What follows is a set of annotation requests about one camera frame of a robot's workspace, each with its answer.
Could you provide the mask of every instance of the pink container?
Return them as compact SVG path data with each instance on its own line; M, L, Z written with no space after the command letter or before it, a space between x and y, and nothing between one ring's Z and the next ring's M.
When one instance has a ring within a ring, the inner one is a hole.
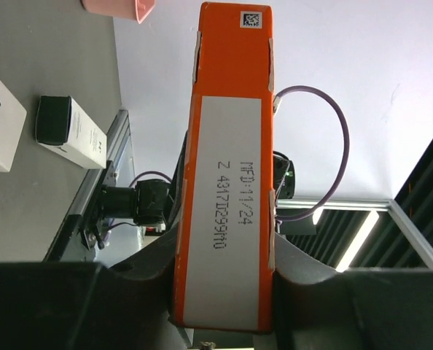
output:
M155 0L82 0L82 4L88 12L142 23L155 6Z

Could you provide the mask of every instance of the gray table surface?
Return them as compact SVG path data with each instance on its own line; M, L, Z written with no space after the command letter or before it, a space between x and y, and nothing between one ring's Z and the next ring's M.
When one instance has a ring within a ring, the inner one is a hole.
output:
M79 0L0 0L0 80L27 110L0 173L0 261L40 261L86 170L35 143L38 100L73 96L108 131L121 104L113 20Z

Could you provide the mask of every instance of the ceiling light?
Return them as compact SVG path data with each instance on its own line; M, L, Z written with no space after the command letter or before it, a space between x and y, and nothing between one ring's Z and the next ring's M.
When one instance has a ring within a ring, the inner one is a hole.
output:
M317 225L317 222L319 222L320 217L321 217L321 213L324 212L323 208L318 208L317 210L315 210L315 212L312 215L312 221L314 225Z
M340 263L336 267L336 271L343 272L344 270L349 268L349 264L351 264L357 252L361 249L362 244L364 244L365 240L372 232L372 229L377 223L378 218L379 216L376 211L371 211L369 215L367 215L366 220L362 224L359 231L357 231L357 234L351 242L351 245L346 250L346 253L343 255Z

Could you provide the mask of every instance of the black machine part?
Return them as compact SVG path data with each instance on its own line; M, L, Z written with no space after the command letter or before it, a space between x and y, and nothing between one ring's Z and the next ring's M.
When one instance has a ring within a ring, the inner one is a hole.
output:
M98 204L102 218L132 219L139 226L162 224L168 187L161 179L139 181L134 188L105 186Z
M0 349L186 349L169 321L176 237L110 270L0 264ZM275 245L274 332L256 350L433 349L433 271L336 273L278 235Z
M293 198L295 184L293 162L273 156L273 188L277 189L277 199Z

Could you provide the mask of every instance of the purple cable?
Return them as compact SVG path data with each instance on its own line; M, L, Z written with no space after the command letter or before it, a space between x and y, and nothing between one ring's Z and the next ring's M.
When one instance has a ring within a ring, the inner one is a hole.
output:
M144 177L146 175L160 176L160 177L166 179L166 181L168 181L169 183L172 183L172 181L173 181L173 180L171 180L171 177L169 177L168 175L162 173L161 171L150 170L150 171L144 171L143 173L137 175L136 178L134 180L132 180L132 182L130 183L129 187L132 187L141 177Z
M310 215L312 215L315 210L317 210L318 208L322 207L333 195L333 193L335 193L336 189L338 188L338 186L340 185L341 180L343 179L343 176L345 174L346 171L346 166L348 164L348 157L349 157L349 130L348 130L348 123L346 122L346 118L345 115L343 114L343 111L341 110L340 106L338 106L338 104L335 102L335 100L333 98L331 98L330 96L328 96L326 93L324 93L323 91L316 89L314 87L310 87L310 86L304 86L304 85L297 85L297 86L290 86L286 89L283 89L282 91L280 91L279 93L277 93L275 95L275 99L273 102L273 108L274 108L274 112L276 112L279 103L281 102L281 99L285 96L288 95L289 93L297 93L297 92L304 92L304 93L312 93L314 95L317 95L320 98L323 98L336 112L336 115L338 116L338 119L340 120L340 124L341 124L341 129L343 131L343 156L341 158L341 164L340 164L340 169L338 170L338 175L336 176L331 188L328 190L327 194L325 194L325 196L312 208L298 214L298 215L293 215L293 216L281 216L278 215L276 217L277 220L281 220L281 221L298 221L298 220L302 220L305 219L306 217L309 217Z

